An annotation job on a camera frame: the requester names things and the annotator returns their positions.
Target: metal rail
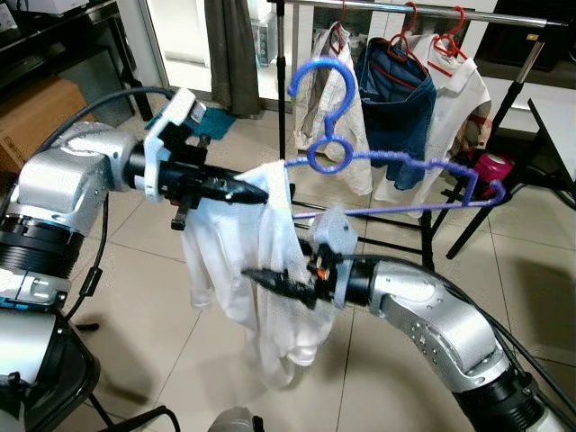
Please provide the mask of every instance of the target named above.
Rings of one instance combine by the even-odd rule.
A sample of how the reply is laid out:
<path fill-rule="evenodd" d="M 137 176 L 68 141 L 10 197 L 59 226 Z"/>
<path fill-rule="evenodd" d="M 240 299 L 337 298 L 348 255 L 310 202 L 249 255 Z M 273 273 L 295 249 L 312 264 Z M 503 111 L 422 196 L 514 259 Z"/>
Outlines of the metal rail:
<path fill-rule="evenodd" d="M 301 6 L 321 6 L 332 7 L 335 9 L 342 8 L 342 0 L 284 0 L 287 4 Z M 403 4 L 382 4 L 366 2 L 360 0 L 346 0 L 347 9 L 356 9 L 364 11 L 388 12 L 396 14 L 411 14 L 412 7 Z M 460 13 L 452 8 L 440 6 L 418 5 L 418 14 L 422 16 L 431 16 L 435 18 L 453 18 L 460 19 Z M 497 23 L 506 25 L 519 25 L 535 29 L 544 27 L 568 27 L 567 22 L 550 21 L 543 18 L 532 18 L 529 16 L 505 15 L 502 13 L 488 13 L 466 11 L 466 20 L 483 21 L 485 23 Z"/>

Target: denim shirt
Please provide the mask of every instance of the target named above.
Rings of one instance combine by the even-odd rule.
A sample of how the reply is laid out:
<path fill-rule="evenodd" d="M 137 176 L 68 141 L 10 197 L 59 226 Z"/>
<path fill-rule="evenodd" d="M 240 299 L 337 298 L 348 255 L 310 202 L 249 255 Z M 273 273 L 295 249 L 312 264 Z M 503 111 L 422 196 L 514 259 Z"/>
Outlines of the denim shirt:
<path fill-rule="evenodd" d="M 370 150 L 403 151 L 414 159 L 424 160 L 436 89 L 430 74 L 424 74 L 417 61 L 391 58 L 388 46 L 387 40 L 371 39 L 355 69 L 368 145 Z M 399 49 L 392 49 L 403 57 Z M 424 177 L 424 170 L 408 168 L 402 162 L 373 160 L 372 165 L 387 165 L 386 178 L 400 190 L 414 187 Z"/>

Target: blue hanger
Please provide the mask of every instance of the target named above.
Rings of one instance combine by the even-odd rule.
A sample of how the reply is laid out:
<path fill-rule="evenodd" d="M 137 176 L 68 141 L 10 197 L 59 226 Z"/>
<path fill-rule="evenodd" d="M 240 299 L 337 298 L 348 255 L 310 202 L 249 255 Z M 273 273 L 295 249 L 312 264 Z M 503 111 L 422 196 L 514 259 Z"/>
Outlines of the blue hanger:
<path fill-rule="evenodd" d="M 340 75 L 344 78 L 346 83 L 346 95 L 342 104 L 334 111 L 326 116 L 324 119 L 324 136 L 318 139 L 314 144 L 308 148 L 306 157 L 297 157 L 296 159 L 287 160 L 285 162 L 286 167 L 297 167 L 300 165 L 309 165 L 315 171 L 321 174 L 331 175 L 339 173 L 345 169 L 353 159 L 382 159 L 386 161 L 402 161 L 407 167 L 415 167 L 422 169 L 430 169 L 434 167 L 441 167 L 447 169 L 453 174 L 465 177 L 468 181 L 466 184 L 466 190 L 463 194 L 462 202 L 454 203 L 434 203 L 434 204 L 421 204 L 421 205 L 404 205 L 397 207 L 381 207 L 376 209 L 358 209 L 346 211 L 349 216 L 361 215 L 361 214 L 375 214 L 375 213 L 395 213 L 395 212 L 414 212 L 414 211 L 425 211 L 425 210 L 442 210 L 442 209 L 462 209 L 465 207 L 489 207 L 493 205 L 498 205 L 504 200 L 506 196 L 506 190 L 502 183 L 498 180 L 493 180 L 490 182 L 490 186 L 496 191 L 493 198 L 486 201 L 471 201 L 474 187 L 478 181 L 478 173 L 468 168 L 467 166 L 461 166 L 454 164 L 452 162 L 446 162 L 444 160 L 430 160 L 428 162 L 422 162 L 411 158 L 407 153 L 398 151 L 364 151 L 364 152 L 354 152 L 353 147 L 350 145 L 346 139 L 338 135 L 334 135 L 334 125 L 336 121 L 350 108 L 354 100 L 354 94 L 356 91 L 356 82 L 354 76 L 350 69 L 339 60 L 335 58 L 313 58 L 301 67 L 298 68 L 294 77 L 292 78 L 292 83 L 288 87 L 288 95 L 295 97 L 298 94 L 298 88 L 300 87 L 300 82 L 304 76 L 316 68 L 334 68 Z M 332 166 L 321 166 L 316 161 L 316 150 L 319 147 L 324 146 L 330 142 L 337 142 L 344 150 L 344 159 L 338 164 Z M 293 216 L 294 219 L 310 219 L 315 217 L 318 212 L 310 213 L 299 213 Z"/>

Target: white cloth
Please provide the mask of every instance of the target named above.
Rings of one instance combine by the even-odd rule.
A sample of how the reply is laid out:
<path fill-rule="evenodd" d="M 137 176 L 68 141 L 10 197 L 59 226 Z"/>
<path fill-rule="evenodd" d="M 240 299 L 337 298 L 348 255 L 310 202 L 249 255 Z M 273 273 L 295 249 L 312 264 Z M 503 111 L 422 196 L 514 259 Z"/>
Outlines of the white cloth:
<path fill-rule="evenodd" d="M 329 40 L 334 25 L 316 35 L 312 57 L 322 56 L 338 59 L 352 72 L 355 81 L 354 101 L 350 105 L 350 109 L 336 121 L 334 134 L 345 138 L 352 145 L 354 151 L 368 151 L 358 83 L 350 55 L 350 34 L 344 29 L 340 30 L 344 44 L 340 53 L 336 54 L 331 49 Z M 336 47 L 338 42 L 335 31 L 332 36 L 332 42 Z M 344 78 L 335 69 L 314 69 L 302 79 L 300 91 L 294 102 L 296 125 L 294 141 L 297 149 L 309 148 L 324 135 L 324 118 L 342 104 L 345 94 Z M 340 161 L 344 158 L 344 150 L 337 143 L 328 144 L 325 151 L 326 156 L 332 160 Z M 372 191 L 372 171 L 368 159 L 352 161 L 337 176 L 341 177 L 355 194 L 365 195 Z"/>
<path fill-rule="evenodd" d="M 287 270 L 303 283 L 310 277 L 294 230 L 284 162 L 262 165 L 236 178 L 267 191 L 268 204 L 203 199 L 197 210 L 188 212 L 182 239 L 192 302 L 196 308 L 208 308 L 213 288 L 226 315 L 246 328 L 248 364 L 267 386 L 280 388 L 292 380 L 294 364 L 312 363 L 338 310 L 324 301 L 308 310 L 240 273 L 270 268 Z"/>
<path fill-rule="evenodd" d="M 488 88 L 476 70 L 474 60 L 449 58 L 434 49 L 435 36 L 437 35 L 428 34 L 408 37 L 414 55 L 425 66 L 429 61 L 452 74 L 447 76 L 433 67 L 427 68 L 436 88 L 436 103 L 426 137 L 424 150 L 426 161 L 448 160 L 448 150 L 463 123 L 476 107 L 490 100 Z M 427 170 L 424 179 L 408 191 L 396 189 L 394 182 L 386 180 L 385 177 L 374 191 L 373 198 L 393 203 L 422 204 L 428 198 L 432 184 L 441 172 L 441 168 Z"/>

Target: cardboard box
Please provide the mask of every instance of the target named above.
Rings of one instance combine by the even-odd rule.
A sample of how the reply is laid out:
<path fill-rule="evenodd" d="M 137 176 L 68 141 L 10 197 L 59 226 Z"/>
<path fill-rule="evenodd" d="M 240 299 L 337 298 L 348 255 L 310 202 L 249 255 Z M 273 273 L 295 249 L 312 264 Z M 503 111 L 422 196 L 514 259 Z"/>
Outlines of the cardboard box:
<path fill-rule="evenodd" d="M 56 76 L 27 85 L 2 101 L 0 170 L 19 172 L 42 142 L 85 106 L 78 86 Z"/>

